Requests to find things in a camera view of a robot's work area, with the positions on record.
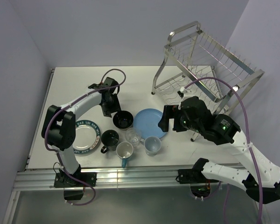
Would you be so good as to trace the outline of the blue plastic plate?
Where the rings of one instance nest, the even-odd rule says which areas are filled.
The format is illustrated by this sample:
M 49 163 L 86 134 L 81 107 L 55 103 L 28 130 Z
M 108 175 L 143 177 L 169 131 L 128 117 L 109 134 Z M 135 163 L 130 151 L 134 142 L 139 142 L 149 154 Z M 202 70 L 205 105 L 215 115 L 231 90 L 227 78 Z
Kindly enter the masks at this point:
M 161 111 L 153 108 L 141 110 L 136 114 L 133 126 L 140 131 L 142 139 L 151 136 L 160 139 L 166 135 L 166 132 L 163 132 L 161 128 L 158 127 L 162 115 L 163 113 Z

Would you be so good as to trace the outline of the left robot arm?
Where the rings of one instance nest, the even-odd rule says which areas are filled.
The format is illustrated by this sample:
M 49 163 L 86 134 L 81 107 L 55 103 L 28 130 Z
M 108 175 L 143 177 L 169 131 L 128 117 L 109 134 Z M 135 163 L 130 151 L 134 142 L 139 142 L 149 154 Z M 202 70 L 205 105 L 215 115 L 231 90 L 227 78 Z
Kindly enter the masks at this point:
M 54 151 L 61 165 L 65 182 L 77 186 L 82 182 L 81 165 L 77 162 L 73 143 L 76 137 L 76 120 L 91 108 L 100 105 L 103 116 L 121 110 L 114 79 L 89 86 L 90 92 L 62 106 L 51 105 L 46 113 L 41 136 L 48 151 Z

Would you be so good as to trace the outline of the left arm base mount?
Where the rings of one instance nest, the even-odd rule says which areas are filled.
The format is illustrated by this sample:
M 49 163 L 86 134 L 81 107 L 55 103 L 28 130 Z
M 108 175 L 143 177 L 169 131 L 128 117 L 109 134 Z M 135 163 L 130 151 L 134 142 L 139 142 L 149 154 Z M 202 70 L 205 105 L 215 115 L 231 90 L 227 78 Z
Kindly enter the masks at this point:
M 94 187 L 96 185 L 96 178 L 96 172 L 89 172 L 80 173 L 77 179 Z M 74 202 L 81 200 L 84 195 L 85 187 L 86 184 L 73 180 L 61 170 L 55 175 L 54 188 L 64 189 L 63 196 L 65 200 Z

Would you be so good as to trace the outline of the black bowl tan outside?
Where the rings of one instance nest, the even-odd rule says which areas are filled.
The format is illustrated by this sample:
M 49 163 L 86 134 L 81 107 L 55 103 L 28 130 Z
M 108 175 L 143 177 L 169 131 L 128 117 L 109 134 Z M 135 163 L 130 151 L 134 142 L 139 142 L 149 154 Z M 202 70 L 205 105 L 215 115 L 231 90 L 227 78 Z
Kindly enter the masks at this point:
M 113 117 L 115 127 L 125 130 L 133 125 L 133 115 L 129 111 L 118 111 Z

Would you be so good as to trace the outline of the stainless steel dish rack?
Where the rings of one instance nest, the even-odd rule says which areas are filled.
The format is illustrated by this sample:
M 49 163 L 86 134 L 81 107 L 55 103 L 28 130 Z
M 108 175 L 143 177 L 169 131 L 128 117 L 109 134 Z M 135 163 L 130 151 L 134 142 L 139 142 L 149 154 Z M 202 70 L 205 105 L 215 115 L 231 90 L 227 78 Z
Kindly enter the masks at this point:
M 217 80 L 225 81 L 244 98 L 263 75 L 263 70 L 253 68 L 194 21 L 168 35 L 164 60 L 153 78 L 151 94 L 176 105 L 181 100 L 178 91 L 186 87 L 212 113 L 229 115 L 239 100 L 231 100 L 233 91 Z

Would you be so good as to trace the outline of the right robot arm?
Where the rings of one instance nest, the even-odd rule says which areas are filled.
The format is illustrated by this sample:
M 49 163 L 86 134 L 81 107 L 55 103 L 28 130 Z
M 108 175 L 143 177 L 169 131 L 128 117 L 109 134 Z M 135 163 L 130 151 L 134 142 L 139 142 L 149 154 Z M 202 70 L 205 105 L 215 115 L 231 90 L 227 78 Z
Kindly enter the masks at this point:
M 188 130 L 199 133 L 204 139 L 221 146 L 234 156 L 244 169 L 235 169 L 199 158 L 189 171 L 179 170 L 180 183 L 222 181 L 244 190 L 255 201 L 263 196 L 263 203 L 280 200 L 280 167 L 269 161 L 252 143 L 247 142 L 239 125 L 225 114 L 212 114 L 198 97 L 182 100 L 178 105 L 165 105 L 158 127 L 173 131 Z

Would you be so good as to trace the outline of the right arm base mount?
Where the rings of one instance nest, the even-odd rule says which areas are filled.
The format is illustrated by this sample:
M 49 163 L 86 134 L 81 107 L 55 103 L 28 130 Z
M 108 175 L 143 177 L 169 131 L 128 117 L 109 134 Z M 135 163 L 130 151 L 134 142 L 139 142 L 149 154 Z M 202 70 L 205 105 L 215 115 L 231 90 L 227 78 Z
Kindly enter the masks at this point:
M 179 184 L 189 184 L 191 197 L 204 201 L 221 189 L 221 182 L 207 179 L 193 169 L 179 169 L 175 181 Z

